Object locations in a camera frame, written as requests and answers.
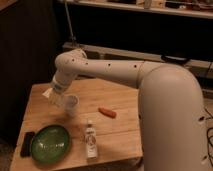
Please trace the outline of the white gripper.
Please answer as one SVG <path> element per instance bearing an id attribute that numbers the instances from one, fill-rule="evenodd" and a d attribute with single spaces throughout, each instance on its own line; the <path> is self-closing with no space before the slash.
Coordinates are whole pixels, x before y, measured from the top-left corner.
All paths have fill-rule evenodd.
<path id="1" fill-rule="evenodd" d="M 59 94 L 65 92 L 69 88 L 70 84 L 70 81 L 58 79 L 56 76 L 54 76 L 51 81 L 52 89 Z"/>

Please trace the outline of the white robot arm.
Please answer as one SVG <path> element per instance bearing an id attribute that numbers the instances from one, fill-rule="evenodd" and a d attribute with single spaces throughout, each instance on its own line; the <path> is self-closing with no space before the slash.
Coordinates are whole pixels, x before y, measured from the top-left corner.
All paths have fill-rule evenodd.
<path id="1" fill-rule="evenodd" d="M 189 70 L 159 62 L 88 59 L 81 49 L 58 55 L 55 66 L 57 93 L 79 75 L 138 90 L 144 171 L 210 171 L 204 97 Z"/>

